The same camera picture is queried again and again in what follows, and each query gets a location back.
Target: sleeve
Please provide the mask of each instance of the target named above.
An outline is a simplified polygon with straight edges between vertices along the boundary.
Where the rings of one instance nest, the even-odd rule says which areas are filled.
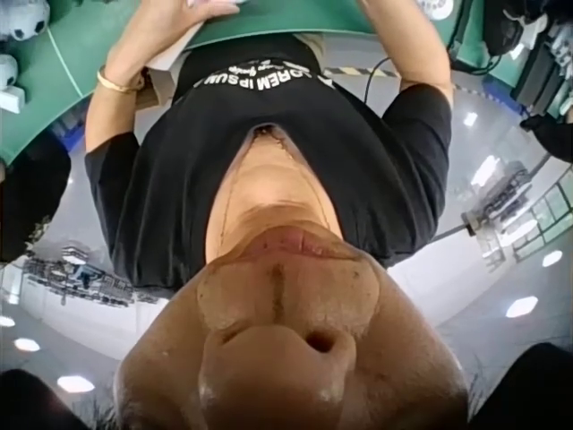
[[[415,211],[420,249],[432,240],[445,208],[452,108],[439,90],[415,85],[396,97],[382,120],[396,138],[390,152]]]
[[[114,252],[115,236],[139,148],[135,135],[125,133],[113,137],[85,158],[91,194],[110,255]]]

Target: hand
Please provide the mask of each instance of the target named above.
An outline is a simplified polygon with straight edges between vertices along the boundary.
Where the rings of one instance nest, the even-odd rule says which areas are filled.
[[[229,0],[141,0],[141,4],[109,52],[106,77],[127,85],[156,55],[173,45],[192,26],[219,16],[238,13]]]

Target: lips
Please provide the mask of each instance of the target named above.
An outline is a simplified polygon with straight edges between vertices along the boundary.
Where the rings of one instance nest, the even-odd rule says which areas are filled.
[[[271,228],[255,237],[241,252],[241,257],[259,257],[274,252],[307,255],[315,258],[355,258],[342,243],[322,238],[298,227]]]

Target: yellow and black tape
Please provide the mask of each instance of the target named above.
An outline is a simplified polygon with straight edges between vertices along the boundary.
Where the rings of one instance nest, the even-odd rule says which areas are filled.
[[[372,68],[362,68],[362,67],[327,67],[324,69],[324,74],[328,77],[334,76],[370,76],[372,74]],[[374,77],[377,78],[399,78],[400,75],[396,72],[389,72],[387,70],[377,69],[374,72]],[[470,94],[472,96],[481,97],[482,99],[487,99],[493,101],[494,103],[503,104],[502,101],[478,90],[470,90],[468,88],[462,87],[461,85],[454,84],[454,88],[458,91],[464,92],[465,94]]]

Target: green desk surface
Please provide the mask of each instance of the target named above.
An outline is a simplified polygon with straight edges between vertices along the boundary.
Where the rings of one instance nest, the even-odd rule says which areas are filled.
[[[251,0],[242,6],[240,15],[205,26],[192,45],[272,32],[372,35],[356,1]],[[0,157],[8,164],[38,133],[91,94],[96,84],[96,71],[120,36],[137,1],[118,0],[110,4],[87,1],[81,7],[75,6],[74,0],[57,0],[50,4],[49,31],[11,45],[9,49],[20,63],[18,85],[26,90],[28,103],[19,115],[2,111]],[[451,39],[460,7],[461,2],[456,0],[452,16],[436,23],[444,43]],[[460,59],[476,66],[483,65],[484,61],[482,22],[483,0],[475,0]],[[516,62],[504,58],[493,74],[513,86],[525,61],[526,56]],[[565,95],[564,89],[560,97],[563,99]]]

